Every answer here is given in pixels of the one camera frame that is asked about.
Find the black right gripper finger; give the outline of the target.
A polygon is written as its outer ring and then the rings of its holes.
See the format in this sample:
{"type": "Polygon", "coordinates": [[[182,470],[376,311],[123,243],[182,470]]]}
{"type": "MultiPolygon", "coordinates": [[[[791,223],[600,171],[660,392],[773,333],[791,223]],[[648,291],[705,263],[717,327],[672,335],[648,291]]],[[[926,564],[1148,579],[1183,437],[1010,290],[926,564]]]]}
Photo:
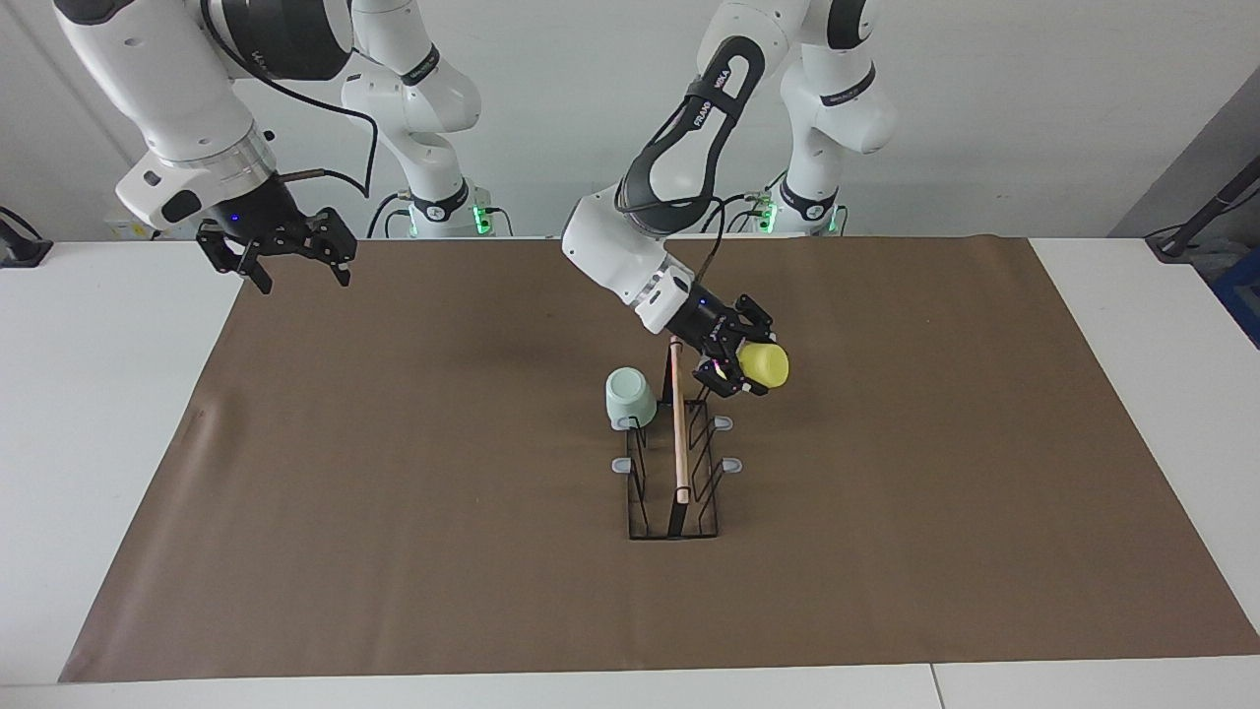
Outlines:
{"type": "Polygon", "coordinates": [[[307,219],[307,257],[329,266],[334,278],[341,287],[349,287],[352,273],[349,264],[355,259],[358,239],[346,227],[346,222],[334,208],[323,208],[307,219]]]}
{"type": "Polygon", "coordinates": [[[265,266],[260,264],[256,243],[248,243],[243,251],[229,247],[232,238],[217,222],[202,222],[197,229],[197,243],[209,259],[212,268],[220,275],[234,273],[242,280],[249,280],[260,293],[271,293],[273,282],[265,266]]]}

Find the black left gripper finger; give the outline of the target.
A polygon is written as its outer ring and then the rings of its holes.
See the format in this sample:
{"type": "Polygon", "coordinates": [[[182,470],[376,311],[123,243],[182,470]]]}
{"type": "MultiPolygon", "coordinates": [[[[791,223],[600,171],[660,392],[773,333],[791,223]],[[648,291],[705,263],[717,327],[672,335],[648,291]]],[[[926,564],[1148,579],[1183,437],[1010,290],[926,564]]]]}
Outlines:
{"type": "Polygon", "coordinates": [[[732,398],[738,392],[769,395],[769,383],[764,382],[765,373],[762,358],[751,354],[733,360],[702,356],[698,366],[694,368],[696,380],[719,398],[732,398]]]}
{"type": "Polygon", "coordinates": [[[776,343],[769,311],[750,295],[742,295],[733,306],[733,332],[738,343],[776,343]]]}

